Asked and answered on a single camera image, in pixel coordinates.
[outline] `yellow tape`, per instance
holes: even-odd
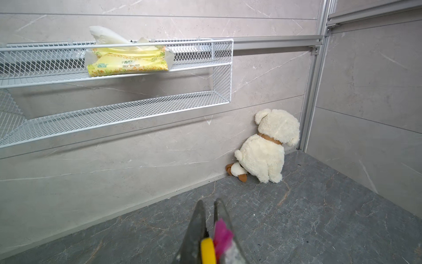
[[[214,243],[207,237],[201,241],[202,264],[217,264],[215,257]]]

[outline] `white plush dog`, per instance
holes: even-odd
[[[226,166],[230,175],[246,181],[249,172],[260,182],[280,182],[284,165],[284,147],[299,141],[299,122],[284,110],[264,109],[255,115],[258,134],[249,137],[240,150],[235,151],[238,162]]]

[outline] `mesh shelf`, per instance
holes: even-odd
[[[231,101],[232,40],[157,42],[175,52],[175,63],[170,71],[212,67],[212,90],[118,103],[27,120],[10,93],[0,89],[0,148]],[[84,53],[93,46],[94,43],[90,42],[11,44],[8,48],[0,49],[0,88],[141,75],[89,77],[84,68]]]
[[[155,40],[153,44],[166,45],[175,53],[175,61],[169,71],[232,63],[233,40]],[[145,46],[136,43],[130,45]],[[8,44],[7,48],[0,48],[0,89],[152,74],[90,77],[84,65],[86,49],[116,46],[118,45],[95,45],[92,41]]]
[[[0,147],[225,103],[216,91],[205,91],[54,114],[24,121],[0,140]]]

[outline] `plastic packaging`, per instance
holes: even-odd
[[[94,26],[89,30],[97,44],[130,44],[112,30]],[[148,43],[141,38],[138,42]],[[149,71],[168,71],[174,62],[174,53],[165,46],[131,46],[94,48],[85,52],[85,65],[91,77]]]

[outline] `baseboard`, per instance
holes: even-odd
[[[11,250],[11,251],[8,251],[8,252],[5,252],[5,253],[3,253],[3,254],[0,254],[0,260],[5,259],[5,258],[8,258],[8,257],[13,256],[13,255],[16,255],[16,254],[19,254],[19,253],[21,253],[21,252],[27,251],[28,249],[31,249],[31,248],[37,247],[37,246],[39,246],[39,245],[42,245],[42,244],[45,244],[45,243],[51,242],[51,241],[56,240],[56,239],[58,239],[58,238],[65,237],[65,236],[67,236],[67,235],[70,235],[70,234],[76,233],[76,232],[78,232],[78,231],[81,231],[81,230],[87,229],[87,228],[89,228],[89,227],[91,227],[91,226],[94,226],[94,225],[96,225],[96,224],[99,224],[99,223],[102,223],[102,222],[105,222],[105,221],[111,220],[111,219],[113,219],[113,218],[116,218],[116,217],[118,217],[118,216],[124,215],[124,214],[126,214],[126,213],[133,212],[133,211],[135,211],[135,210],[141,209],[141,208],[146,207],[146,206],[149,206],[149,205],[151,205],[151,204],[155,204],[156,202],[159,202],[159,201],[162,201],[162,200],[168,199],[168,198],[173,197],[173,196],[175,196],[175,195],[178,195],[178,194],[180,194],[180,193],[187,192],[187,191],[189,191],[189,190],[195,189],[195,188],[200,187],[200,186],[202,186],[202,185],[205,185],[205,184],[207,184],[207,183],[210,183],[210,182],[215,182],[215,181],[220,180],[220,179],[222,179],[222,178],[224,178],[224,177],[226,177],[226,176],[227,176],[227,174],[222,174],[222,175],[219,175],[219,176],[212,177],[212,178],[207,179],[207,180],[204,180],[204,181],[202,181],[202,182],[198,182],[198,183],[196,183],[196,184],[194,184],[194,185],[191,185],[191,186],[188,186],[188,187],[182,188],[182,189],[180,189],[180,190],[176,190],[176,191],[174,191],[174,192],[172,192],[172,193],[168,193],[168,194],[166,194],[166,195],[163,195],[163,196],[160,196],[160,197],[154,198],[154,199],[152,199],[152,200],[150,200],[150,201],[146,201],[146,202],[144,202],[144,203],[141,203],[141,204],[135,205],[135,206],[133,206],[133,207],[126,208],[126,209],[124,209],[124,210],[121,210],[121,211],[115,212],[115,213],[113,213],[113,214],[111,214],[111,215],[108,215],[108,216],[105,216],[105,217],[102,217],[102,218],[96,219],[96,220],[94,220],[94,221],[92,221],[92,222],[88,222],[88,223],[83,224],[83,225],[81,225],[81,226],[78,226],[78,227],[75,227],[75,228],[72,228],[72,229],[66,230],[66,231],[64,231],[64,232],[60,232],[60,233],[55,234],[55,235],[53,235],[53,236],[50,236],[50,237],[47,237],[47,238],[41,239],[41,240],[39,240],[39,241],[36,241],[36,242],[30,243],[30,244],[24,245],[24,246],[19,247],[19,248],[16,248],[16,249],[13,249],[13,250]]]
[[[295,148],[292,148],[292,149],[286,150],[286,151],[284,152],[284,155],[287,155],[287,154],[293,153],[293,152],[295,152],[295,151],[297,151],[297,149],[295,149]]]

